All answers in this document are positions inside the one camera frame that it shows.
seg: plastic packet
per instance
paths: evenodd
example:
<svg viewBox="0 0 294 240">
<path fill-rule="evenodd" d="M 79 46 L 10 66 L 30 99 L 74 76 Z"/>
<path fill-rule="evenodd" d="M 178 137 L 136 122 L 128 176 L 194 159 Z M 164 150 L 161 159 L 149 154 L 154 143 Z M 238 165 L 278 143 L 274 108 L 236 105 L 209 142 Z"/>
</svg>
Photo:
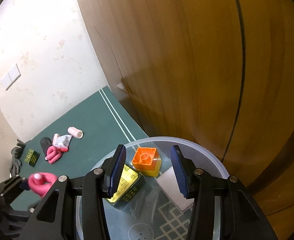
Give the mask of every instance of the plastic packet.
<svg viewBox="0 0 294 240">
<path fill-rule="evenodd" d="M 53 146 L 56 146 L 58 151 L 67 152 L 71 138 L 72 136 L 69 134 L 62 135 L 53 142 Z"/>
</svg>

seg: light switch plate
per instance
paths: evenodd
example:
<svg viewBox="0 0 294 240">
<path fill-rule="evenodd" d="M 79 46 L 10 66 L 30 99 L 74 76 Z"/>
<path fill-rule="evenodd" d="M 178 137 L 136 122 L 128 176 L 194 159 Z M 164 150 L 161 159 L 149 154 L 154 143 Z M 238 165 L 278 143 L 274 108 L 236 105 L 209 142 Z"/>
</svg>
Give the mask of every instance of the light switch plate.
<svg viewBox="0 0 294 240">
<path fill-rule="evenodd" d="M 20 72 L 19 69 L 17 67 L 17 64 L 15 64 L 11 70 L 9 70 L 8 75 L 11 79 L 11 81 L 14 83 L 16 81 L 17 78 L 20 77 Z"/>
<path fill-rule="evenodd" d="M 13 82 L 11 81 L 8 73 L 1 79 L 1 84 L 7 90 Z"/>
</svg>

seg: pink toy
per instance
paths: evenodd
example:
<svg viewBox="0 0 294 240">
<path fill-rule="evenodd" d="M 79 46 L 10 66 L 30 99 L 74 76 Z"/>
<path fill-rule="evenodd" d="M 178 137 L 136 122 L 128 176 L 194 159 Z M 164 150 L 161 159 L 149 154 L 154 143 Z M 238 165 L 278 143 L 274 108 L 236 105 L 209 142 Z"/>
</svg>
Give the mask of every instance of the pink toy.
<svg viewBox="0 0 294 240">
<path fill-rule="evenodd" d="M 52 173 L 38 172 L 29 176 L 28 186 L 34 193 L 43 198 L 56 180 L 57 176 Z"/>
<path fill-rule="evenodd" d="M 50 164 L 53 164 L 56 161 L 58 161 L 62 156 L 63 154 L 60 151 L 58 151 L 56 146 L 50 146 L 47 150 L 46 159 Z"/>
</svg>

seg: plastic container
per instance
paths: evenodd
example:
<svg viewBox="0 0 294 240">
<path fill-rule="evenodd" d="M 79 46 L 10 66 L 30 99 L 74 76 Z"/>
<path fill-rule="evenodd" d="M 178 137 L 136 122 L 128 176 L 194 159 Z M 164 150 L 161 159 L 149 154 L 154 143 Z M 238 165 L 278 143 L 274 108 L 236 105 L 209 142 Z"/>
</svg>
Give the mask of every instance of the plastic container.
<svg viewBox="0 0 294 240">
<path fill-rule="evenodd" d="M 196 167 L 206 170 L 212 176 L 224 179 L 228 178 L 229 174 L 227 170 L 211 152 L 196 143 L 175 137 L 150 137 L 126 144 L 126 163 L 132 166 L 131 161 L 138 147 L 156 147 L 162 160 L 160 173 L 163 173 L 172 166 L 170 149 L 173 145 L 179 145 L 184 157 L 193 160 Z M 115 150 L 107 154 L 93 169 L 100 167 L 106 158 L 113 156 L 114 152 Z M 185 212 L 181 212 L 159 188 L 156 178 L 145 178 L 146 184 L 144 189 L 141 189 L 122 210 L 117 210 L 104 201 L 105 215 L 111 240 L 128 239 L 132 235 L 133 228 L 138 228 L 138 226 L 133 227 L 137 224 L 140 225 L 139 228 L 142 228 L 141 232 L 137 232 L 138 235 L 141 234 L 140 236 L 151 235 L 152 229 L 154 239 L 162 239 L 163 237 L 165 239 L 185 238 L 191 217 L 191 208 Z M 143 203 L 137 205 L 135 201 L 142 202 L 142 199 Z M 140 207 L 139 213 L 133 214 L 135 212 L 135 208 L 133 207 L 135 206 Z M 142 224 L 146 224 L 149 227 L 142 227 Z M 76 229 L 79 238 L 83 240 L 81 197 L 77 197 L 76 202 Z M 220 198 L 215 197 L 213 240 L 218 240 L 219 235 Z"/>
</svg>

